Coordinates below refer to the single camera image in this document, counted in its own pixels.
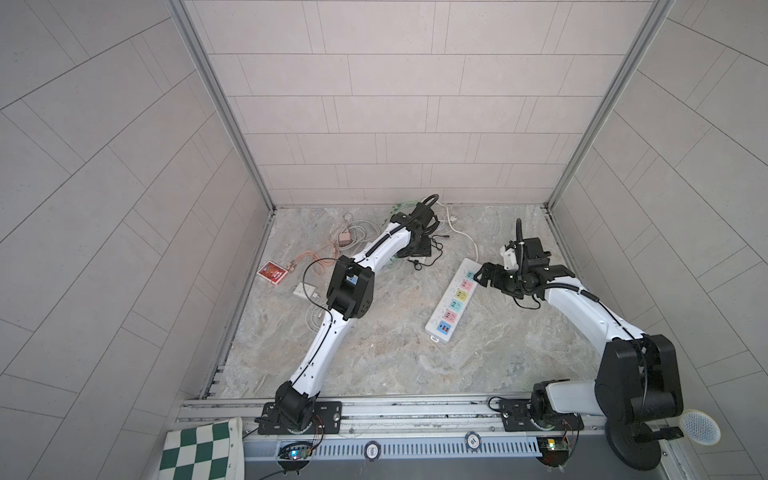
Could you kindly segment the long colourful socket power strip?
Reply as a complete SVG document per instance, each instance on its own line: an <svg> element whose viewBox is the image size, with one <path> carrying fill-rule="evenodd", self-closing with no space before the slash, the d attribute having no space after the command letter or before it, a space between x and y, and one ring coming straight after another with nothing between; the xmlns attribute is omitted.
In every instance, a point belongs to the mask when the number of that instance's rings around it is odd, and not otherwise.
<svg viewBox="0 0 768 480"><path fill-rule="evenodd" d="M425 331L435 343L448 342L454 334L467 306L478 287L474 280L482 265L465 258L425 325Z"/></svg>

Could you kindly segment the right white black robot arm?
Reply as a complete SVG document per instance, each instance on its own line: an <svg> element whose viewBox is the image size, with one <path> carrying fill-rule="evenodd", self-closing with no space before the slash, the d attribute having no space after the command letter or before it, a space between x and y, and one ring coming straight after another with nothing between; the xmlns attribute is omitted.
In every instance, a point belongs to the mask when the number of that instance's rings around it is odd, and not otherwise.
<svg viewBox="0 0 768 480"><path fill-rule="evenodd" d="M537 384L529 411L540 429L558 415L602 415L620 425L677 417L684 399L677 354L663 335L649 335L613 312L564 265L553 265L537 237L527 238L520 223L501 254L502 264L485 263L475 275L483 287L526 299L532 308L544 303L562 313L600 356L595 379L553 380Z"/></svg>

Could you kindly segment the white charger with black cable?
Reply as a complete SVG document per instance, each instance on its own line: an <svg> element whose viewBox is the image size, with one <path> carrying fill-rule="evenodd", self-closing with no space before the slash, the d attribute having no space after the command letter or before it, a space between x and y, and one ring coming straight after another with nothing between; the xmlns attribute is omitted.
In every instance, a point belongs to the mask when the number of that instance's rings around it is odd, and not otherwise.
<svg viewBox="0 0 768 480"><path fill-rule="evenodd" d="M416 271L432 267L444 254L444 245L442 238L449 238L449 235L433 235L428 238L429 243L423 242L418 253L424 253L424 256L411 256L407 261Z"/></svg>

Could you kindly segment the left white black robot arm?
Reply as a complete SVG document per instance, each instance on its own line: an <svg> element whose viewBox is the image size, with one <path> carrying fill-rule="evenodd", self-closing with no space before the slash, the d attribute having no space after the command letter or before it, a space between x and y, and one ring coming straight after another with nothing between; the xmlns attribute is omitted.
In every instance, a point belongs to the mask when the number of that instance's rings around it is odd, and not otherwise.
<svg viewBox="0 0 768 480"><path fill-rule="evenodd" d="M373 303L375 276L393 257L424 255L431 235L439 226L433 211L439 196L432 194L418 202L409 213L392 215L382 233L363 250L334 260L327 301L321 306L324 317L307 354L289 380L275 393L265 414L266 426L259 433L280 429L302 433L310 427L323 380L347 330L363 317Z"/></svg>

